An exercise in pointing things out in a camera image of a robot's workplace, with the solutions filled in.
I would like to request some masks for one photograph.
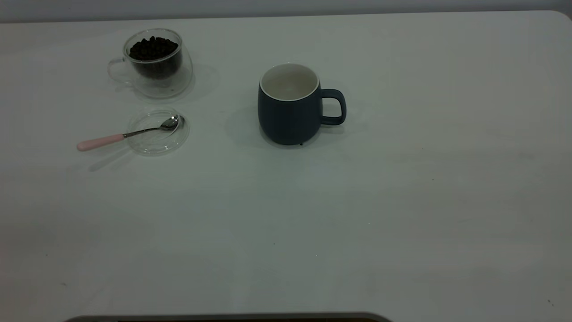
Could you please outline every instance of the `glass cup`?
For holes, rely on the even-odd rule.
[[[129,55],[133,45],[151,37],[171,40],[178,45],[177,49],[155,60],[137,60]],[[120,76],[114,71],[116,64],[125,65],[125,75]],[[193,74],[193,64],[179,34],[169,29],[156,28],[131,36],[123,46],[123,57],[112,59],[108,63],[108,74],[118,82],[132,85],[146,96],[164,99],[180,94],[187,88]]]

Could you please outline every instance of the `clear glass saucer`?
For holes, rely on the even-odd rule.
[[[172,131],[161,129],[149,131],[127,138],[129,146],[141,155],[164,155],[178,149],[189,136],[188,119],[172,108],[161,107],[145,110],[133,117],[127,127],[127,132],[135,132],[147,128],[160,127],[171,117],[179,119],[177,127]]]

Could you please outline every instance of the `dark blue mug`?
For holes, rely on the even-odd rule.
[[[341,115],[323,115],[323,98],[338,100]],[[298,64],[272,67],[260,78],[258,120],[274,142],[301,144],[311,139],[320,125],[340,125],[345,120],[345,98],[337,89],[322,89],[310,68]]]

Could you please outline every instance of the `mug rim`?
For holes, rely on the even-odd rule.
[[[135,59],[135,58],[131,58],[131,56],[130,56],[129,53],[127,52],[127,44],[129,43],[129,41],[131,41],[133,38],[139,36],[139,35],[142,34],[142,33],[148,33],[148,32],[152,32],[152,31],[155,31],[155,30],[163,30],[163,31],[170,32],[170,33],[174,34],[174,35],[178,38],[178,40],[179,40],[179,44],[178,44],[178,46],[177,46],[177,49],[175,49],[174,52],[168,54],[168,55],[165,56],[165,57],[157,58],[157,59],[154,59],[154,60],[138,60],[138,59]],[[138,32],[138,33],[136,33],[136,34],[134,34],[133,36],[129,37],[129,38],[125,41],[125,44],[123,45],[123,55],[124,55],[129,61],[136,62],[136,63],[138,63],[138,64],[154,64],[154,63],[156,63],[156,62],[160,62],[160,61],[163,61],[163,60],[167,60],[167,59],[169,59],[169,58],[175,56],[178,52],[181,51],[181,47],[183,47],[182,38],[181,38],[181,35],[179,35],[176,31],[170,30],[170,29],[167,29],[167,28],[151,28],[151,29],[142,30],[142,31],[140,31],[140,32]]]
[[[266,76],[266,74],[268,74],[268,72],[270,72],[272,69],[275,69],[275,68],[280,67],[280,66],[286,66],[286,65],[290,65],[290,66],[300,66],[300,67],[306,68],[306,69],[308,69],[310,72],[312,72],[312,73],[314,74],[314,76],[316,76],[316,86],[314,87],[314,89],[313,89],[312,91],[310,91],[309,94],[307,94],[307,95],[305,95],[305,96],[303,96],[303,97],[300,97],[300,98],[298,98],[298,99],[282,100],[282,99],[277,99],[276,97],[274,97],[274,96],[268,94],[268,93],[264,90],[264,87],[262,86],[262,79],[264,78],[264,76]],[[284,63],[282,63],[282,64],[274,65],[274,66],[272,66],[271,68],[269,68],[266,72],[264,72],[264,74],[262,74],[262,76],[260,76],[260,81],[259,81],[259,83],[258,83],[258,86],[259,86],[260,89],[264,92],[264,94],[265,94],[266,96],[270,97],[270,98],[273,99],[273,100],[277,100],[277,101],[281,101],[281,102],[294,102],[294,101],[303,100],[303,99],[305,99],[306,97],[308,97],[308,96],[314,94],[314,93],[316,92],[316,90],[318,89],[318,87],[320,86],[320,77],[318,76],[318,74],[317,74],[316,72],[314,72],[313,69],[311,69],[310,67],[308,67],[308,66],[306,66],[306,65],[297,64],[297,63],[295,63],[295,62],[284,62]]]

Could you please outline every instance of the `spoon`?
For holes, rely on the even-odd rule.
[[[104,138],[83,141],[83,142],[80,142],[77,144],[77,149],[80,151],[92,150],[92,149],[95,149],[98,147],[106,146],[108,144],[123,141],[124,139],[129,138],[129,137],[134,136],[134,135],[138,135],[138,134],[149,132],[149,131],[154,131],[156,129],[161,129],[163,131],[174,131],[177,128],[178,123],[179,123],[179,116],[171,116],[166,121],[164,121],[160,127],[147,128],[147,129],[142,129],[142,130],[136,131],[136,132],[125,133],[125,134],[115,134],[115,135],[106,136]]]

